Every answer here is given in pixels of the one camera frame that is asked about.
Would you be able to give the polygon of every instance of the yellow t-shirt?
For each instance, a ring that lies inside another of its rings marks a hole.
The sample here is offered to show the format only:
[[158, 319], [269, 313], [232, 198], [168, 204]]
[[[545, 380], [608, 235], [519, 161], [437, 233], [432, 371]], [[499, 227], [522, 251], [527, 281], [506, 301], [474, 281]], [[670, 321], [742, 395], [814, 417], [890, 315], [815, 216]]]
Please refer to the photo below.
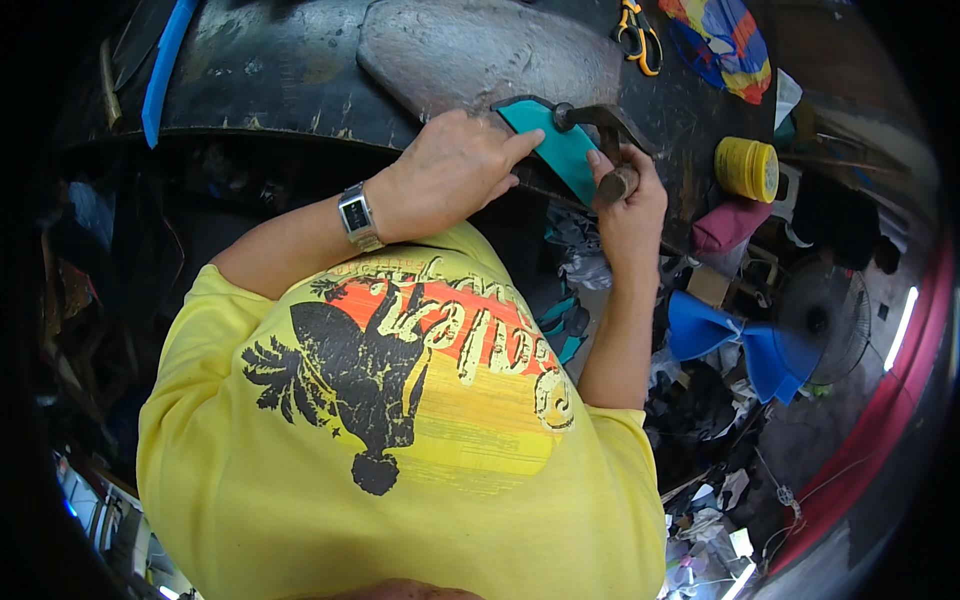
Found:
[[584, 405], [464, 224], [279, 301], [205, 266], [140, 412], [137, 482], [206, 598], [391, 577], [488, 600], [654, 598], [665, 532], [643, 418]]

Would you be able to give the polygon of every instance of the fluorescent light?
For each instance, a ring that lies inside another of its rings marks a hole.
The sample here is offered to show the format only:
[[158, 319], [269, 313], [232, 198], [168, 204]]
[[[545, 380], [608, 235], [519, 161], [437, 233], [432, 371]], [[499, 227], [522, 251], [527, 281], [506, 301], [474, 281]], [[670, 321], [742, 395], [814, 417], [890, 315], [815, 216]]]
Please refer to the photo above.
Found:
[[736, 578], [736, 581], [733, 582], [733, 585], [730, 589], [727, 590], [727, 593], [723, 595], [723, 600], [733, 600], [736, 597], [736, 594], [740, 593], [740, 590], [747, 585], [747, 580], [750, 579], [750, 576], [756, 571], [756, 563], [750, 561], [747, 564], [747, 568], [743, 569], [743, 572], [740, 573], [740, 576]]
[[176, 593], [175, 591], [173, 591], [172, 589], [166, 586], [160, 586], [158, 589], [160, 590], [161, 594], [170, 598], [170, 600], [177, 600], [177, 598], [180, 598], [180, 595], [178, 593]]
[[883, 362], [883, 370], [890, 371], [894, 368], [894, 361], [897, 360], [897, 353], [900, 352], [900, 345], [903, 344], [903, 336], [906, 335], [906, 327], [910, 324], [910, 315], [913, 314], [913, 305], [917, 303], [917, 296], [920, 292], [916, 286], [910, 288], [906, 295], [906, 306], [903, 307], [903, 316], [900, 317], [900, 326], [897, 327], [897, 335], [894, 336], [894, 344], [890, 346], [890, 353], [887, 354], [887, 360]]

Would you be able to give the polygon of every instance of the hand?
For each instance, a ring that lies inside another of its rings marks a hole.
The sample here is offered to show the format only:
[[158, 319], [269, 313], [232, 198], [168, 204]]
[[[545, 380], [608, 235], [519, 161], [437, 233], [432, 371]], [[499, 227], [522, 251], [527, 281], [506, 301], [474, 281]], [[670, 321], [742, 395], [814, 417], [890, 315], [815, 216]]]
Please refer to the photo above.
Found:
[[[640, 174], [640, 184], [623, 202], [594, 206], [600, 244], [614, 278], [656, 277], [667, 204], [666, 190], [652, 158], [636, 146], [627, 144], [620, 147], [620, 152], [623, 161], [632, 164]], [[593, 182], [597, 184], [613, 170], [610, 160], [596, 150], [587, 152], [587, 163], [593, 172]]]
[[543, 131], [510, 135], [451, 110], [431, 119], [403, 155], [364, 184], [385, 244], [439, 233], [519, 183], [510, 173], [543, 141]]

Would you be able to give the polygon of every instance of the watch face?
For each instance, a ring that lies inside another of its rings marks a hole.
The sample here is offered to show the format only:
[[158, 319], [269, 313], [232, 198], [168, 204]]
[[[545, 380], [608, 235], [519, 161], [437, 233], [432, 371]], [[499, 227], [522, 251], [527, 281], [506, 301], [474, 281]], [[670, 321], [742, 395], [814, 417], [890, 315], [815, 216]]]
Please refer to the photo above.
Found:
[[347, 229], [356, 231], [368, 227], [370, 221], [367, 220], [367, 214], [363, 211], [363, 202], [358, 198], [351, 203], [343, 204], [344, 218], [347, 220]]

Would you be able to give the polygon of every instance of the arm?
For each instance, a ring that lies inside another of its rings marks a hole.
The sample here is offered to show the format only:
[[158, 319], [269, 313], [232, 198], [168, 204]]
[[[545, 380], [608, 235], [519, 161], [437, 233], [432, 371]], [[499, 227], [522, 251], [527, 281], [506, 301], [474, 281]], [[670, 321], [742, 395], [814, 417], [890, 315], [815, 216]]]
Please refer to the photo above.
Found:
[[[397, 162], [364, 184], [384, 244], [439, 233], [518, 184], [510, 174], [543, 141], [543, 131], [509, 135], [452, 110], [431, 120]], [[290, 286], [353, 258], [339, 197], [271, 219], [210, 261], [237, 287], [276, 300]]]
[[[622, 152], [640, 173], [640, 185], [622, 203], [595, 207], [613, 288], [577, 390], [585, 403], [597, 408], [642, 410], [667, 199], [653, 160], [633, 146], [622, 147]], [[596, 182], [613, 169], [595, 150], [587, 160]]]

